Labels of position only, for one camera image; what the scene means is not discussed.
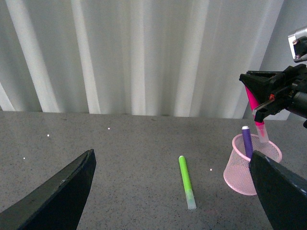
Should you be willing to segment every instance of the pink mesh pen holder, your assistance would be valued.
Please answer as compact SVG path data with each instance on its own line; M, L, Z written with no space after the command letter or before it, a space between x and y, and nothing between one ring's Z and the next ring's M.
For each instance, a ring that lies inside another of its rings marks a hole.
M273 142L261 143L258 136L254 134L251 134L251 141L253 150L260 151L278 163L282 160L282 152ZM224 171L224 179L229 187L236 192L248 196L256 195L256 189L248 167L250 158L245 155L242 134L233 138L232 146L233 150Z

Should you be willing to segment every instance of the marker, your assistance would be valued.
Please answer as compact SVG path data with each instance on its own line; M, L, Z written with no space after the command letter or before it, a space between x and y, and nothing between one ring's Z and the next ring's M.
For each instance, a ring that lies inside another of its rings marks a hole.
M248 126L242 127L242 136L244 141L245 154L247 157L251 158L253 155L253 145L251 143L251 135Z
M184 191L186 193L188 209L196 209L194 194L193 194L192 185L191 185L189 172L187 168L187 162L184 156L179 157L179 165L180 165L180 170L181 170Z
M255 96L251 93L251 91L246 86L245 86L245 89L246 89L246 93L248 95L250 108L251 108L252 112L254 112L254 109L259 106L259 103L256 100ZM268 137L267 129L265 128L264 121L261 122L261 123L255 121L255 125L256 125L256 129L257 129L259 141L261 143L269 142L269 137Z

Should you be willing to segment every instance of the gray table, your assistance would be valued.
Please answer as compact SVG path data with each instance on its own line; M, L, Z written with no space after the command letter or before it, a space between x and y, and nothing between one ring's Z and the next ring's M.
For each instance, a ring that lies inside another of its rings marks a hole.
M256 133L252 120L240 119L0 112L0 212L94 149L80 230L272 229L258 197L236 193L223 179L231 140L243 125ZM307 178L302 122L266 126L282 164ZM180 155L196 210L187 209Z

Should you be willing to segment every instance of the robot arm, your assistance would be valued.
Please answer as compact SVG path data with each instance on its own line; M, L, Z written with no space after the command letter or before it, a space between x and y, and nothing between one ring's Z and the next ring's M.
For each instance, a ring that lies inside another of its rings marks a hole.
M307 27L288 36L294 62L307 60ZM255 121L286 109L307 118L307 68L289 66L282 72L248 71L240 81L260 104ZM307 229L307 181L280 164L254 151L249 163L262 207L275 230Z

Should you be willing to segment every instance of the pink marker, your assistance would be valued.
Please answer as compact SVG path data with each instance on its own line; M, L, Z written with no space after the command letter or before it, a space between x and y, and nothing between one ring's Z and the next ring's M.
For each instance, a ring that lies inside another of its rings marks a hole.
M246 93L248 95L250 108L253 111L256 107L259 106L259 103L256 100L256 98L254 97L254 95L251 93L251 91L246 86L245 86L245 89L246 89ZM258 132L260 142L261 143L269 142L269 137L268 137L267 130L265 128L264 121L261 122L261 123L255 121L255 125L256 125L256 129L257 129L257 132Z

